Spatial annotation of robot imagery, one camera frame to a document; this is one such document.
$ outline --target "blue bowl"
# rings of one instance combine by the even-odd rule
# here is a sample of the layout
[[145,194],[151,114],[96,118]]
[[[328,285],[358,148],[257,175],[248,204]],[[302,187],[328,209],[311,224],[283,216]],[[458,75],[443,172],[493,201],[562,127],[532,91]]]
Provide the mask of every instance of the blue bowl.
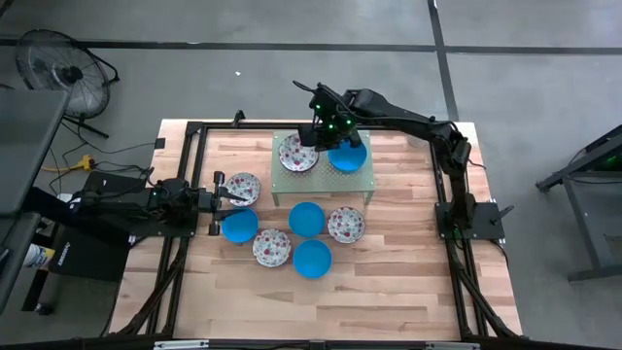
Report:
[[223,222],[223,235],[233,243],[248,242],[258,229],[259,218],[251,209],[226,217]]
[[328,151],[328,159],[337,170],[355,172],[359,170],[367,159],[367,147],[361,143],[357,148],[350,147],[350,141],[343,140],[336,150]]
[[316,203],[298,203],[290,212],[290,228],[307,238],[320,234],[325,220],[324,210]]
[[330,270],[331,265],[330,248],[317,239],[300,243],[294,251],[294,268],[302,277],[320,278]]

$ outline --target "fan grille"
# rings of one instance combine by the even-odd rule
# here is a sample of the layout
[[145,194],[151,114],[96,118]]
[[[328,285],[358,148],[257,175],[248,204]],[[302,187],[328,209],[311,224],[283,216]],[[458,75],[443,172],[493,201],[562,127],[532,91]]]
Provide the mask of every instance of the fan grille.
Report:
[[27,32],[17,42],[16,64],[28,88],[69,93],[67,117],[94,118],[108,106],[109,80],[102,66],[65,34],[45,29]]

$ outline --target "wooden table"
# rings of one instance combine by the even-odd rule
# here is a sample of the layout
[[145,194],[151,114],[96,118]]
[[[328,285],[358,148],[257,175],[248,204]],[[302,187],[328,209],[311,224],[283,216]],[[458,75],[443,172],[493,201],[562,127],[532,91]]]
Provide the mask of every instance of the wooden table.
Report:
[[[176,176],[186,122],[162,121],[158,137],[166,138],[166,147],[155,151],[152,180]],[[458,128],[473,145],[471,159],[481,163],[474,125],[458,122]],[[282,266],[266,268],[255,261],[252,241],[236,246],[222,236],[207,236],[210,218],[202,215],[197,235],[190,242],[175,336],[458,339],[445,246],[437,238],[433,218],[437,197],[427,144],[412,147],[402,133],[372,131],[376,192],[366,208],[359,195],[347,193],[283,195],[281,206],[275,207],[269,191],[271,138],[269,130],[209,131],[200,186],[213,187],[215,170],[227,176],[241,171],[257,175],[262,193],[253,208],[260,228],[287,232],[294,247],[300,239],[290,231],[287,219],[289,210],[301,200],[319,203],[327,214],[343,205],[361,210],[366,233],[350,245],[323,234],[321,239],[332,250],[332,269],[320,280],[306,280],[295,272],[291,258]],[[190,159],[194,159],[195,149],[196,141]],[[191,160],[187,179],[192,165]],[[475,197],[488,200],[484,169],[470,166],[468,178]],[[153,290],[161,245],[162,239],[152,237],[131,251],[111,332],[125,326]],[[483,295],[508,326],[520,333],[512,286],[499,248],[484,241],[474,241],[472,246]],[[470,297],[465,301],[475,332]],[[159,327],[164,323],[168,296],[163,305]]]

